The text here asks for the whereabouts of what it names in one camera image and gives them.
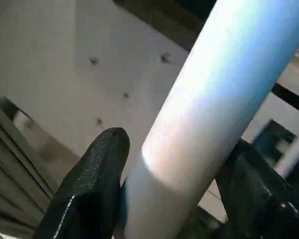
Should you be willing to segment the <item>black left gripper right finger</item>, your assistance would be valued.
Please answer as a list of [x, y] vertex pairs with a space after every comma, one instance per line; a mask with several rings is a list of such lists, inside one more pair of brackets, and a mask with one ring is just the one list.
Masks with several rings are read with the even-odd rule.
[[299, 199], [248, 142], [240, 140], [216, 175], [227, 214], [223, 239], [299, 239]]

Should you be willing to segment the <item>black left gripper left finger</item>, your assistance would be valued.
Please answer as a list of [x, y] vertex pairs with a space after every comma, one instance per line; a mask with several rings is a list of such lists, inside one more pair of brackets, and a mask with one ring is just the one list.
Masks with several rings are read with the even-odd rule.
[[34, 232], [35, 239], [110, 239], [130, 149], [127, 132], [101, 132], [64, 177]]

